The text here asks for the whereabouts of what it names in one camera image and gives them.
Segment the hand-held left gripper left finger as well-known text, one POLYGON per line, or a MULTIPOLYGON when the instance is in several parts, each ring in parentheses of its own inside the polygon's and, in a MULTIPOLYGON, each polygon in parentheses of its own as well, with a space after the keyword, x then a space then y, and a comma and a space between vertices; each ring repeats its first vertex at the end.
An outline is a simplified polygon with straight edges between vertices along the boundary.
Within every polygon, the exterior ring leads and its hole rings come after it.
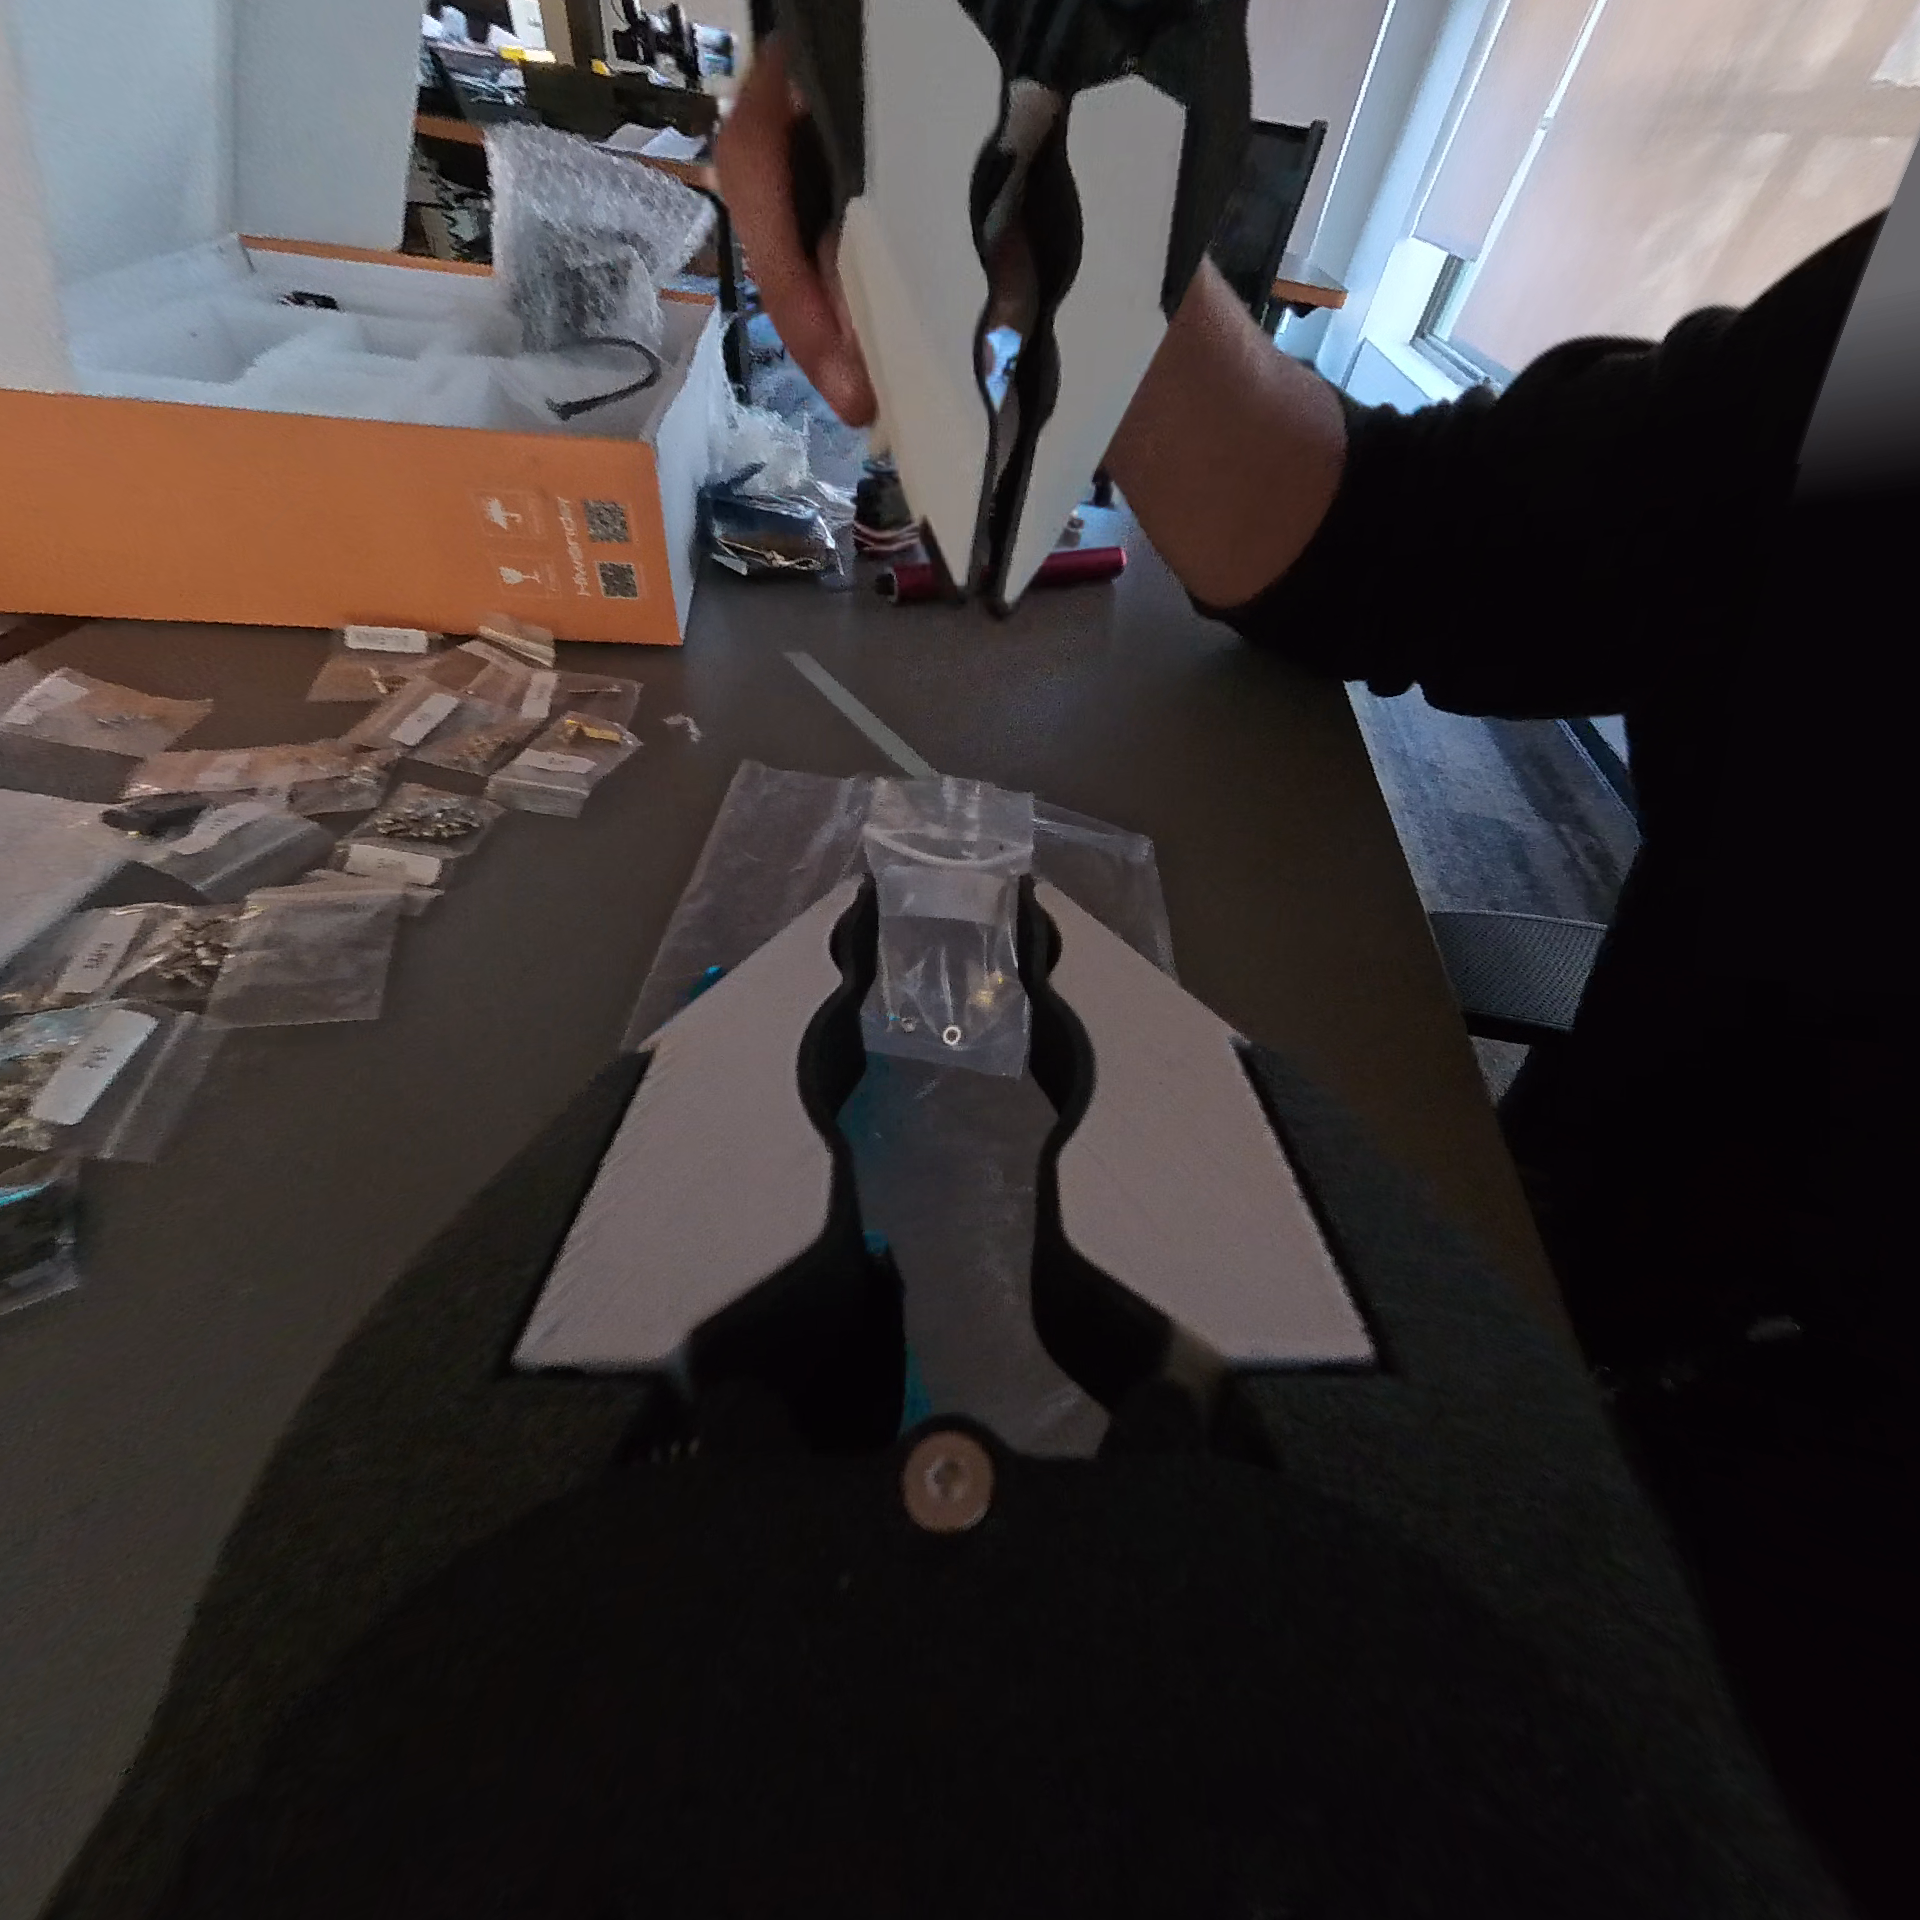
POLYGON ((515 1375, 649 1376, 686 1409, 750 1384, 813 1449, 894 1444, 903 1284, 869 1247, 840 1124, 877 920, 874 880, 840 880, 639 1046, 515 1375))

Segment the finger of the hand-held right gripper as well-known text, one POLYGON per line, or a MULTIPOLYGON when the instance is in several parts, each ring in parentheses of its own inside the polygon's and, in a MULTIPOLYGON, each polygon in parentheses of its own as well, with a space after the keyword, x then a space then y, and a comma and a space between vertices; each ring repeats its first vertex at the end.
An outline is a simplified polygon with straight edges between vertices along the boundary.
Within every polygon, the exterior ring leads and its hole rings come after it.
POLYGON ((1141 75, 1085 87, 1022 132, 1019 159, 1033 312, 981 586, 999 614, 1037 582, 1161 347, 1179 106, 1141 75))
POLYGON ((839 273, 904 504, 955 592, 1000 600, 990 280, 974 178, 1000 127, 1000 4, 830 4, 839 273))

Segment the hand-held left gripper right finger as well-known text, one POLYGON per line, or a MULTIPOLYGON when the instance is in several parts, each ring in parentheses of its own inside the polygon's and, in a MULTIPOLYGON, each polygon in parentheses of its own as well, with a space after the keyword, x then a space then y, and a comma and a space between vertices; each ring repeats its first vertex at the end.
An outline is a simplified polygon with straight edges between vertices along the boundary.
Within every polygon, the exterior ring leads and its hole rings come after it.
POLYGON ((1118 1425, 1202 1436, 1250 1380, 1373 1376, 1377 1338, 1250 1042, 1046 880, 1023 880, 1027 1070, 1051 1107, 1027 1298, 1118 1425))

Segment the large clear plastic bag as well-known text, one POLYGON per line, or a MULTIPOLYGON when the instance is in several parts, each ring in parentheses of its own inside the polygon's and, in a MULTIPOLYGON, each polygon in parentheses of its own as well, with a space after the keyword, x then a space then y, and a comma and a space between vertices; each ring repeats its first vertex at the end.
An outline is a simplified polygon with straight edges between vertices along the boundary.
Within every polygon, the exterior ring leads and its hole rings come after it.
MULTIPOLYGON (((624 1050, 846 875, 874 775, 743 762, 705 835, 624 1050)), ((1031 1456, 1091 1456, 1105 1416, 1043 1354, 1027 1310, 1035 1174, 1053 1112, 1031 1074, 877 1058, 840 1116, 863 1228, 885 1233, 927 1412, 963 1412, 1031 1456)))

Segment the small clear zip bag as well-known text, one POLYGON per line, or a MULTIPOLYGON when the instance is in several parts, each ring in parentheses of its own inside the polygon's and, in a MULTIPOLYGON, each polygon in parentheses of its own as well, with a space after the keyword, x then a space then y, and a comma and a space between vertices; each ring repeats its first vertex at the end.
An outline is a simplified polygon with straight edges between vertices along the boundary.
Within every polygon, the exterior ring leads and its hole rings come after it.
POLYGON ((937 775, 879 780, 861 825, 877 944, 861 1039, 872 1058, 1016 1079, 1027 1002, 1016 963, 1035 802, 937 775))

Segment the dark grey desk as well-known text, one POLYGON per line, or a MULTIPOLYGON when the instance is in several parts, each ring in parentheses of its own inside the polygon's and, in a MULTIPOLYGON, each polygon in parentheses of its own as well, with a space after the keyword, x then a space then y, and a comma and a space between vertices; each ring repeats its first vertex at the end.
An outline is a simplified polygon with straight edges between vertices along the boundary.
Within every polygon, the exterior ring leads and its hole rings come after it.
POLYGON ((401 934, 382 1019, 230 1039, 157 1163, 90 1168, 81 1284, 5 1314, 5 1915, 111 1799, 306 1388, 616 1047, 733 769, 885 769, 789 650, 937 770, 1147 835, 1184 986, 1552 1298, 1346 690, 1241 650, 1125 543, 1115 587, 1007 622, 707 567, 678 650, 568 648, 641 686, 647 743, 584 816, 502 823, 401 934))

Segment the person's right hand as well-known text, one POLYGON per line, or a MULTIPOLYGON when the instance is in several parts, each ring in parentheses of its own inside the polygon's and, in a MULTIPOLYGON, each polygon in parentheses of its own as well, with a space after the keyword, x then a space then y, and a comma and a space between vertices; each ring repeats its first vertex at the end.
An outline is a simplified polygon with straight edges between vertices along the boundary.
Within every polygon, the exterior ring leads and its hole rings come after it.
POLYGON ((714 144, 714 176, 759 304, 789 356, 850 428, 879 402, 837 271, 832 171, 784 38, 753 18, 751 59, 714 144))

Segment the crumpled clear plastic bags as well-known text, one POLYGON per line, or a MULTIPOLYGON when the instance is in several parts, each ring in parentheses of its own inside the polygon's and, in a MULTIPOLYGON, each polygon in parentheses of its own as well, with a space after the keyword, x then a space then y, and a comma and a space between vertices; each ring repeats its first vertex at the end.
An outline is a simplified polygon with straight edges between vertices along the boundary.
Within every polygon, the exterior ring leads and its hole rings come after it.
POLYGON ((809 434, 757 406, 723 395, 711 430, 705 486, 745 496, 802 496, 810 486, 809 434))

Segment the bag of blue parts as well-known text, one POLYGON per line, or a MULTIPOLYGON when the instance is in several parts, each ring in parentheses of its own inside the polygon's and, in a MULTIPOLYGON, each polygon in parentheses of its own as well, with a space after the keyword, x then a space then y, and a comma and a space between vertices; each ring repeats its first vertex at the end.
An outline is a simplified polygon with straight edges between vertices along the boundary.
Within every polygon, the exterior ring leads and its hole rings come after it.
POLYGON ((805 496, 707 483, 699 519, 705 555, 743 582, 846 586, 850 578, 839 528, 805 496))

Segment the bubble wrap bundle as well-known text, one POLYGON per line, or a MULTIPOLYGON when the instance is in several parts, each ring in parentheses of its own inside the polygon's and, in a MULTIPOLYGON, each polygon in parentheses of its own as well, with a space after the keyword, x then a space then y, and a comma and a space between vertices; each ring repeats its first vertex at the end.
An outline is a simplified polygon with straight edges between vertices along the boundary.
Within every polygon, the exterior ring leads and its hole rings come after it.
POLYGON ((661 291, 712 235, 705 194, 533 124, 494 124, 485 154, 494 280, 519 347, 657 347, 661 291))

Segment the grey mesh chair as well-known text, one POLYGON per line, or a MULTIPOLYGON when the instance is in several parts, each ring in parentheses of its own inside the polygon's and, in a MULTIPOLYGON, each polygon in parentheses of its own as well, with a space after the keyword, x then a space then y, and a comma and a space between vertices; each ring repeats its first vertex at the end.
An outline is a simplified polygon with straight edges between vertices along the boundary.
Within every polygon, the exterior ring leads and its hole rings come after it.
POLYGON ((1429 931, 1466 1033, 1545 1046, 1571 1033, 1607 927, 1530 915, 1434 911, 1429 931))

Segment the pile of small hardware bags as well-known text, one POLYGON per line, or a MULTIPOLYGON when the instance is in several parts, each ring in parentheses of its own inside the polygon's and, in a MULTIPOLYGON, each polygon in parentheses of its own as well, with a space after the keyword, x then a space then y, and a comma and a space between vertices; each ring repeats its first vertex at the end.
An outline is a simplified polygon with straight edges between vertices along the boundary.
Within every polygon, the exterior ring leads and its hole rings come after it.
POLYGON ((345 626, 325 737, 190 748, 207 697, 5 664, 5 790, 102 807, 129 862, 5 964, 5 1313, 79 1287, 87 1163, 147 1163, 217 1047, 382 1018, 399 927, 511 815, 574 822, 634 752, 632 680, 511 626, 345 626))

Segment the beige roller blind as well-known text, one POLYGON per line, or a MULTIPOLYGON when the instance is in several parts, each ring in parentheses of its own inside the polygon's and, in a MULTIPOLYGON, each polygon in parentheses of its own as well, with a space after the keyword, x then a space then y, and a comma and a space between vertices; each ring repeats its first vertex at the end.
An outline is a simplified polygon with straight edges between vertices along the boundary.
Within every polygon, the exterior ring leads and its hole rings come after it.
POLYGON ((1893 203, 1914 3, 1498 4, 1411 227, 1421 336, 1488 378, 1741 307, 1893 203))

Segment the white foam box insert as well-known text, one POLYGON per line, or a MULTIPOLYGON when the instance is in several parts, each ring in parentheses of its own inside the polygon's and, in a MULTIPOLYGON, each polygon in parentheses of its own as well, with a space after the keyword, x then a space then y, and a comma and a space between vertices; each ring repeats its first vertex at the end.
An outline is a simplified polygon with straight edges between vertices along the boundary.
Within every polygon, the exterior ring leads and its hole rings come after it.
POLYGON ((79 388, 273 417, 639 441, 678 387, 677 347, 520 351, 489 274, 346 262, 226 235, 62 295, 79 388), (279 302, 338 298, 339 314, 279 302))

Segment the orange cardboard box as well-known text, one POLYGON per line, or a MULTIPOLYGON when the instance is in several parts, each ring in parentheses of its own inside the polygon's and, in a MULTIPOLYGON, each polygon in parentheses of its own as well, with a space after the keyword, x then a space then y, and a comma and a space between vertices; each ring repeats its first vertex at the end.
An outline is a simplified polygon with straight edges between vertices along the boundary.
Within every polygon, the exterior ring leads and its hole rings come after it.
MULTIPOLYGON (((239 238, 346 262, 401 255, 239 238)), ((5 371, 5 611, 678 646, 729 406, 712 300, 663 295, 678 387, 643 439, 97 398, 5 371)))

